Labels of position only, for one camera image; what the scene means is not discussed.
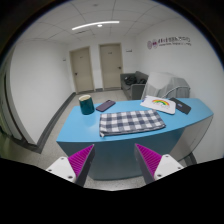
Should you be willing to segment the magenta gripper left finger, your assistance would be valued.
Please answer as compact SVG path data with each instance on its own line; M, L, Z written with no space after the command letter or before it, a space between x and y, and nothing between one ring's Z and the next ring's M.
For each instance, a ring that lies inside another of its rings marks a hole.
M90 145L69 157L58 158L47 171L83 187L94 156L94 146Z

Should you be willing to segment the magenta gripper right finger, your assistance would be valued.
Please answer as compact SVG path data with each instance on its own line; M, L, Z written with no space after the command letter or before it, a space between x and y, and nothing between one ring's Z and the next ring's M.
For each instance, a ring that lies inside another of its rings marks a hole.
M160 155L140 144L135 145L134 153L146 184L183 169L169 154Z

